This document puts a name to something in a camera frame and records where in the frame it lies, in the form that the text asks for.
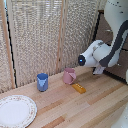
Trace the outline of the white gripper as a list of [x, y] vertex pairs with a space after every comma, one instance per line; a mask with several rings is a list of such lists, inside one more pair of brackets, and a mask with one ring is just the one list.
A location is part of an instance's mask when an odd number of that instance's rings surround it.
[[104, 71], [104, 67], [102, 67], [101, 65], [98, 65], [97, 67], [95, 67], [93, 69], [93, 74], [94, 75], [100, 75], [103, 73], [103, 71]]

